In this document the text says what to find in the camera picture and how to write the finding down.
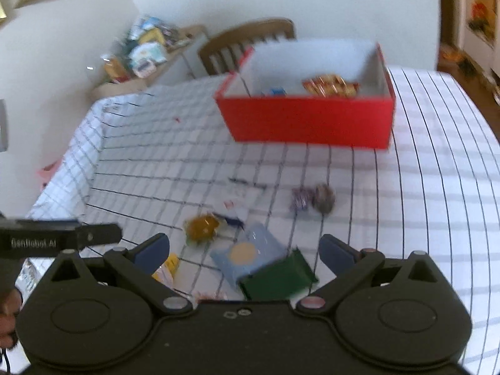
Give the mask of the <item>person left hand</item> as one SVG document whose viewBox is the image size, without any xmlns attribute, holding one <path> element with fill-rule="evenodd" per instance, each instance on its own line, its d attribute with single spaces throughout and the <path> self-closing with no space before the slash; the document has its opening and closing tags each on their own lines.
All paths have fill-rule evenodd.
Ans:
<svg viewBox="0 0 500 375">
<path fill-rule="evenodd" d="M 15 333 L 16 317 L 23 304 L 23 298 L 18 289 L 1 294 L 0 300 L 0 344 L 2 349 L 13 348 L 17 341 Z"/>
</svg>

